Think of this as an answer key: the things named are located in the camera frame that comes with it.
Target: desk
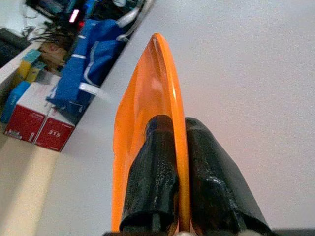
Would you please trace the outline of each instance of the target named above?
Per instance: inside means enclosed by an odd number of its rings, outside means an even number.
[[[157,0],[60,155],[38,236],[110,230],[117,107],[154,32],[169,42],[186,116],[242,171],[272,228],[315,226],[315,2]]]

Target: black grip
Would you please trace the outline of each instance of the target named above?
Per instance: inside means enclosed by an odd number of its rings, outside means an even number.
[[[177,225],[179,179],[171,118],[152,118],[145,133],[129,171],[120,231],[172,234]]]
[[[192,224],[198,235],[246,229],[273,235],[235,162],[199,120],[186,118]]]

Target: beige floor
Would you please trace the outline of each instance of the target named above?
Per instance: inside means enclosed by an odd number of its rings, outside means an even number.
[[[33,236],[58,152],[0,133],[0,236]]]

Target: red cardboard box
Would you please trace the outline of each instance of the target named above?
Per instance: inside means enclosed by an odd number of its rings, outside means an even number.
[[[58,80],[32,83],[18,100],[5,134],[44,148],[61,151],[75,124],[46,101]]]

